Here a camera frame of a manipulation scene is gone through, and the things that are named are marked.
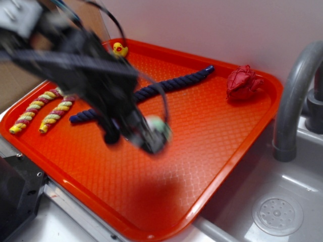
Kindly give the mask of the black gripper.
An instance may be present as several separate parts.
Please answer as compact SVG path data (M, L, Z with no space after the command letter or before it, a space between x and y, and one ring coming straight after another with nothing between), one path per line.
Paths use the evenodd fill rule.
M105 142L114 144L123 135L149 154L158 153L172 138L168 123L153 120L152 128L135 104L138 74L121 58L106 52L93 32L66 30L55 43L61 55L52 80L65 92L76 94L97 113Z

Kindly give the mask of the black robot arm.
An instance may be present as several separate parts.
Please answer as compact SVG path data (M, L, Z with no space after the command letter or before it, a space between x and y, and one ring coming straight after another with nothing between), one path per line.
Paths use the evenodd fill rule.
M142 74L103 47L62 1L1 1L1 60L75 94L97 113L104 139L120 137L150 154L166 145L166 119L145 118L134 99Z

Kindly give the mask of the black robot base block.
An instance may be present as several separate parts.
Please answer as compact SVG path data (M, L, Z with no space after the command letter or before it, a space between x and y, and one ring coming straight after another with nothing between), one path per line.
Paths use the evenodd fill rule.
M9 241L38 213L46 175L26 156L1 158L1 241Z

